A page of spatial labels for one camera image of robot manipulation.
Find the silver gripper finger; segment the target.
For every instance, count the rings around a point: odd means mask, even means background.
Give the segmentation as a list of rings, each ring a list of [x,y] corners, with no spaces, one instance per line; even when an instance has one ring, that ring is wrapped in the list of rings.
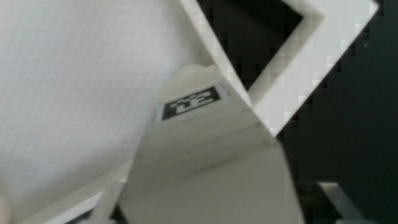
[[[365,217],[337,182],[301,185],[301,206],[306,224],[379,224]]]

